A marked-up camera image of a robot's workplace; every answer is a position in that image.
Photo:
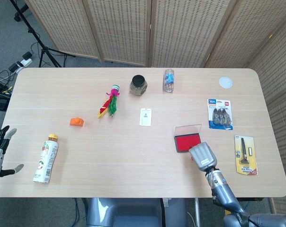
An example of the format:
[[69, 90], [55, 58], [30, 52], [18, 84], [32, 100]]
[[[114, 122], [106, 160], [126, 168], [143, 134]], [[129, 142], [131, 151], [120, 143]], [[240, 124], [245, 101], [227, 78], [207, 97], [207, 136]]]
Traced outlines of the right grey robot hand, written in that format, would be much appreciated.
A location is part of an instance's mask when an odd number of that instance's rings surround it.
[[190, 148], [189, 153], [200, 171], [209, 172], [217, 164], [217, 159], [206, 142]]

